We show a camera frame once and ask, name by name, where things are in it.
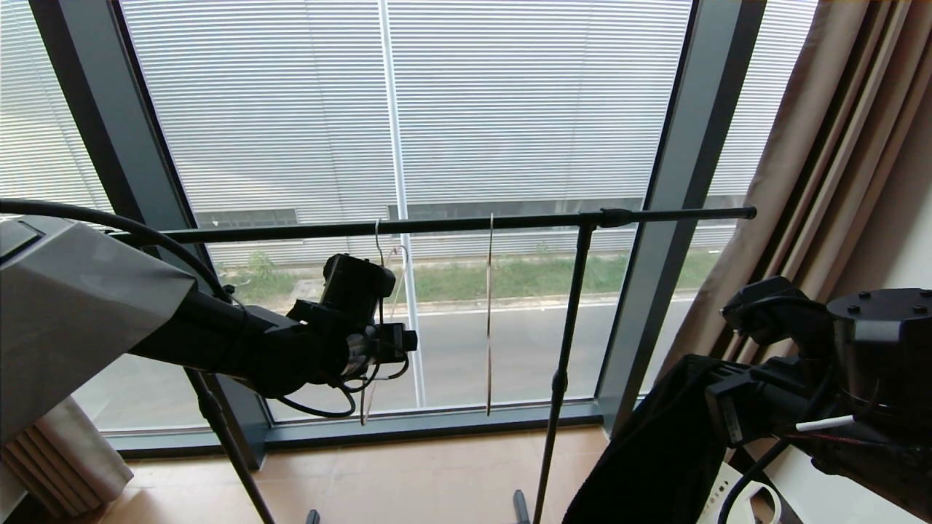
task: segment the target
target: black metal rod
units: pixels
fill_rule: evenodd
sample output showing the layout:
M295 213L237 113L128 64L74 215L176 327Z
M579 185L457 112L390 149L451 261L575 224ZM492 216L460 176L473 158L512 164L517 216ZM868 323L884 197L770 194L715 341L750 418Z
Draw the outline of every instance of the black metal rod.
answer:
M496 216L495 229L561 227L617 228L627 224L642 222L754 218L756 214L757 210L753 207L682 209L675 211L627 211L624 209L609 209L595 213ZM175 231L163 231L163 233L181 243L215 243L236 241L284 241L327 237L362 237L372 235L375 230L375 222L350 222L346 224L303 224L299 226L274 226L267 228L180 229ZM386 235L479 230L488 230L488 217L449 218L445 220L392 220L378 223L378 232ZM113 233L111 236L128 243L134 243L129 233Z
M541 524L543 497L547 491L547 478L550 476L550 462L554 457L556 425L560 420L560 408L563 406L563 395L567 392L567 384L569 383L567 375L567 369L569 368L569 351L573 345L573 331L576 329L576 313L579 312L580 298L583 295L585 261L589 254L589 243L592 241L593 229L594 227L580 228L579 237L576 239L576 260L573 262L573 277L569 285L567 320L563 326L563 341L560 343L560 360L556 364L553 393L550 398L550 420L547 421L547 437L543 443L541 479L537 487L537 502L534 504L534 524Z
M236 470L236 474L240 478L240 483L242 483L242 486L246 489L246 493L249 494L250 500L253 501L255 511L259 514L259 517L262 518L263 524L275 524L275 519L272 518L272 513L268 510L266 501L263 500L262 493L259 491L259 487L255 484L255 479L249 472L246 459L243 458L242 453L240 453L240 449L237 447L236 441L233 440L233 435L226 425L220 402L213 396L211 389L207 386L207 382L199 371L185 368L185 373L187 374L188 380L191 382L191 386L194 388L194 392L198 395L200 413L207 419L207 422L211 425L211 429L217 434L217 438L220 439L220 446L224 449L224 452L233 464L233 469Z

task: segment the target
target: white plastic object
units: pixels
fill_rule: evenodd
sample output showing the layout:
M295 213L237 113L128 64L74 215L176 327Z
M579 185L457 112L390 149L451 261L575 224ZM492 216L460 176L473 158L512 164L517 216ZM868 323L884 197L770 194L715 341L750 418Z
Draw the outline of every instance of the white plastic object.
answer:
M721 506L725 502L725 497L728 496L728 492L732 490L732 486L734 486L739 478L741 478L741 472L728 464L723 463L721 465L719 475L716 477L715 483L712 485L712 490L708 494L706 507L703 509L702 515L699 517L699 520L696 521L696 524L717 524L719 521L719 511L721 511ZM778 524L780 522L780 516L782 515L780 497L777 496L776 491L770 486L752 480L744 490L741 491L737 500L734 501L732 513L728 516L728 524L757 523L757 519L754 518L754 508L751 506L751 498L761 490L766 490L768 494L770 494L770 498L774 501L774 517L771 518L770 522L764 524Z

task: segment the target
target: grass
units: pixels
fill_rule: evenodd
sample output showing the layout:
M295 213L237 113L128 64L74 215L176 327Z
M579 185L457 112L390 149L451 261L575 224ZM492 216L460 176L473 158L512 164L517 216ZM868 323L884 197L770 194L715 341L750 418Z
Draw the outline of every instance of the grass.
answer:
M711 271L718 254L707 250L687 253L678 289L697 288ZM586 294L617 293L621 288L628 254L590 255L582 280ZM500 258L493 263L493 293L495 298L526 296L558 296L569 291L573 260L569 257L545 256L539 259ZM404 296L404 281L399 276L399 296ZM226 279L237 286L237 297L243 302L265 304L287 299L298 280L308 276L275 268L268 256L253 253L250 266ZM479 264L451 263L415 267L418 301L475 300L486 296L486 267Z

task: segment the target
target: curtain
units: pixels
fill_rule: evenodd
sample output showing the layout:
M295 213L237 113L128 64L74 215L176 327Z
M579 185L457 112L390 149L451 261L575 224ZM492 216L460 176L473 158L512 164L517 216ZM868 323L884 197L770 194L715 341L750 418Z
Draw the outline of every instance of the curtain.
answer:
M927 2L823 2L746 204L742 221L692 303L662 376L698 353L754 364L765 351L727 329L719 309L742 286L783 275L827 299L855 247L932 73Z
M54 517L117 499L132 471L70 396L2 450L3 462Z

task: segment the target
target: black garment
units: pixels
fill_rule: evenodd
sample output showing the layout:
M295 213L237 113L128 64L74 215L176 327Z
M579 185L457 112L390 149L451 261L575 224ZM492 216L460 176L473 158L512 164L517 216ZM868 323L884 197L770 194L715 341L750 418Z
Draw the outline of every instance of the black garment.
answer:
M611 440L564 524L694 524L721 468L704 388L721 361L689 355L647 395Z

